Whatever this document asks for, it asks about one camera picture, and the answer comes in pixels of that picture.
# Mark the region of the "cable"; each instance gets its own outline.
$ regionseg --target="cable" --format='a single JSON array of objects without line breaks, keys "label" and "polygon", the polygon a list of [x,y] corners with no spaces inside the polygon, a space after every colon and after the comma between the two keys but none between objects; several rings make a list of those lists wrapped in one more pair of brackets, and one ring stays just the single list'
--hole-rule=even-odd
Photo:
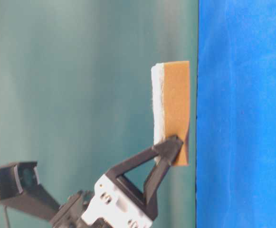
[{"label": "cable", "polygon": [[9,223],[9,218],[8,218],[8,213],[7,213],[7,206],[4,206],[4,212],[5,212],[5,220],[7,223],[7,228],[10,228],[10,223]]}]

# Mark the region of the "blue foam wall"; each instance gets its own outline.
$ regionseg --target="blue foam wall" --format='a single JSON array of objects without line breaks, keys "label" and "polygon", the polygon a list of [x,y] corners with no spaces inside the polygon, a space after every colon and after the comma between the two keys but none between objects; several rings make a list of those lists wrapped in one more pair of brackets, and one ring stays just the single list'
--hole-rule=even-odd
[{"label": "blue foam wall", "polygon": [[276,227],[276,1],[200,0],[197,227]]}]

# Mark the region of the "green backdrop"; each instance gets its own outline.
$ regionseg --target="green backdrop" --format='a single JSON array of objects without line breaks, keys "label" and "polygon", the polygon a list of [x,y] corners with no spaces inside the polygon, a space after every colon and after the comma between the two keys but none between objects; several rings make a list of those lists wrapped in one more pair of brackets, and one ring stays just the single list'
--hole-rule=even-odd
[{"label": "green backdrop", "polygon": [[[152,144],[151,66],[190,60],[196,97],[197,33],[197,0],[0,0],[0,165],[37,160],[59,203],[93,189]],[[192,99],[191,116],[195,109]],[[194,118],[190,130],[190,166],[163,181],[154,228],[195,227]],[[142,182],[147,172],[131,177]],[[9,215],[12,228],[50,227]]]}]

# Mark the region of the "sponge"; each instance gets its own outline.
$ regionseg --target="sponge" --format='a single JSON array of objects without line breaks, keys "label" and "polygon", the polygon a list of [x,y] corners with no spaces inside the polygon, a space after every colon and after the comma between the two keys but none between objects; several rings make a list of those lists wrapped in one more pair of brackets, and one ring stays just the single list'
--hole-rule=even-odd
[{"label": "sponge", "polygon": [[154,144],[176,134],[184,143],[173,165],[188,165],[189,61],[158,63],[152,67],[152,106]]}]

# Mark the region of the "white robot part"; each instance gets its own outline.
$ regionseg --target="white robot part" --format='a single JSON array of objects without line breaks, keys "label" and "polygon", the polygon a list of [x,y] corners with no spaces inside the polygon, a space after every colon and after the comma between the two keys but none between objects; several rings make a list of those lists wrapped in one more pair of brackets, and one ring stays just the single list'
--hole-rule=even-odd
[{"label": "white robot part", "polygon": [[81,219],[91,226],[103,218],[113,228],[149,228],[145,215],[105,174],[95,184],[95,196]]}]

